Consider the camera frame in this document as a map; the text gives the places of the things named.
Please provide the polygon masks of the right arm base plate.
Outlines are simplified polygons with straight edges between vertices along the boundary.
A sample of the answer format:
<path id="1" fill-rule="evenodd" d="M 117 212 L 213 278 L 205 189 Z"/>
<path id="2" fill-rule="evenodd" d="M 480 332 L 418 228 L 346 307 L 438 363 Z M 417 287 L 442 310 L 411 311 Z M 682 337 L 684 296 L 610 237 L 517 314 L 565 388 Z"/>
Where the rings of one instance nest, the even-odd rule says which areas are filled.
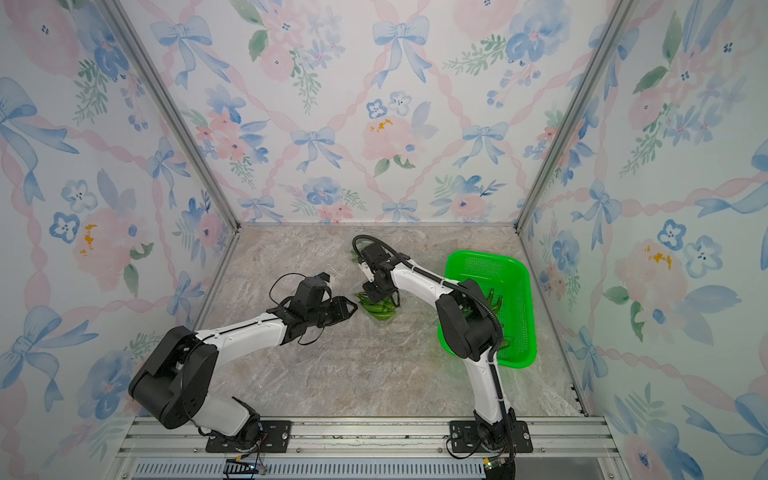
<path id="1" fill-rule="evenodd" d="M 512 422 L 510 430 L 501 422 L 488 426 L 477 420 L 452 420 L 448 426 L 448 445 L 455 454 L 501 452 L 510 446 L 515 454 L 534 450 L 528 425 L 523 421 Z"/>

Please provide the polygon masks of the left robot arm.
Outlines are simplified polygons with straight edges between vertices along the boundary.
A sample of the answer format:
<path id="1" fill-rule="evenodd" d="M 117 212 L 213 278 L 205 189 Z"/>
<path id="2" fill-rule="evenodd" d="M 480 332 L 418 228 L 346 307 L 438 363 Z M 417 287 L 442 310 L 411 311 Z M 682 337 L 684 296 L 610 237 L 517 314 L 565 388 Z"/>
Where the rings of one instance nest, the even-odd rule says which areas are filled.
<path id="1" fill-rule="evenodd" d="M 344 322 L 357 309 L 352 300 L 332 294 L 328 274 L 305 277 L 293 295 L 252 319 L 210 330 L 172 328 L 128 393 L 169 430 L 191 423 L 203 435 L 250 449 L 263 437 L 260 415 L 242 400 L 210 391 L 217 371 L 257 351 L 290 344 L 310 328 Z"/>

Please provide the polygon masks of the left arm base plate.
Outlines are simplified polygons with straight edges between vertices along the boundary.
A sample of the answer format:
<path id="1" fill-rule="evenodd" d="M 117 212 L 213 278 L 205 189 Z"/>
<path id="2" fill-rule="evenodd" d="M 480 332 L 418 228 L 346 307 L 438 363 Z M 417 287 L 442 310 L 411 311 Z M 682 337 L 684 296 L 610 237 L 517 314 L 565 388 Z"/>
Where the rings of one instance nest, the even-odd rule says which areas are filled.
<path id="1" fill-rule="evenodd" d="M 249 422 L 235 436 L 210 434 L 207 453 L 286 453 L 293 423 L 289 420 Z"/>

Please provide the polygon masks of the green peppers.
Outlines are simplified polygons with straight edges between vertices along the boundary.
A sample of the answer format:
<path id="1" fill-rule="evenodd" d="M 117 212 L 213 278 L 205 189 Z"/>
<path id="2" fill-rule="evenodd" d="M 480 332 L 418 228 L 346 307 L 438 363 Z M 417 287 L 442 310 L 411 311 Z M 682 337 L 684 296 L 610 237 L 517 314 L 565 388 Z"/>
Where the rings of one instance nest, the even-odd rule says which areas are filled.
<path id="1" fill-rule="evenodd" d="M 492 319 L 495 321 L 496 330 L 501 338 L 498 348 L 499 351 L 508 349 L 512 343 L 512 339 L 504 332 L 504 324 L 500 317 L 503 299 L 504 297 L 501 294 L 497 294 L 494 288 L 490 288 L 486 292 L 486 303 L 492 312 Z"/>

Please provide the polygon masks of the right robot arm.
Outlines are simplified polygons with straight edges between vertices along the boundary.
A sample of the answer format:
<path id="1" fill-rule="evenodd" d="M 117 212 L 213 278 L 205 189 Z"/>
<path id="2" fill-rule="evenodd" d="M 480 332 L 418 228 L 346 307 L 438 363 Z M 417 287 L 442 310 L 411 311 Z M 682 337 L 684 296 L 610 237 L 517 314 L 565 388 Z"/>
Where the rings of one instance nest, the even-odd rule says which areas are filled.
<path id="1" fill-rule="evenodd" d="M 474 395 L 478 435 L 491 451 L 515 451 L 513 422 L 498 373 L 502 326 L 477 282 L 456 283 L 415 263 L 382 240 L 357 235 L 352 248 L 366 276 L 363 290 L 378 303 L 408 292 L 435 307 L 444 341 L 462 359 Z"/>

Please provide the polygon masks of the bright green plastic basket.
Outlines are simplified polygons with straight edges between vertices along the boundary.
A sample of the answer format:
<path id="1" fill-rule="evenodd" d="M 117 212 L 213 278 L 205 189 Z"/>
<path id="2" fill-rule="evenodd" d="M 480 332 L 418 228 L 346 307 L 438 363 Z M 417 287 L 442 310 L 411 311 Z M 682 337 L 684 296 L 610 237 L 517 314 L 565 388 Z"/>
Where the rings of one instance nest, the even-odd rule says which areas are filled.
<path id="1" fill-rule="evenodd" d="M 531 366 L 538 348 L 526 266 L 512 257 L 461 250 L 448 256 L 445 275 L 452 281 L 472 279 L 480 286 L 503 329 L 498 363 L 512 369 Z"/>

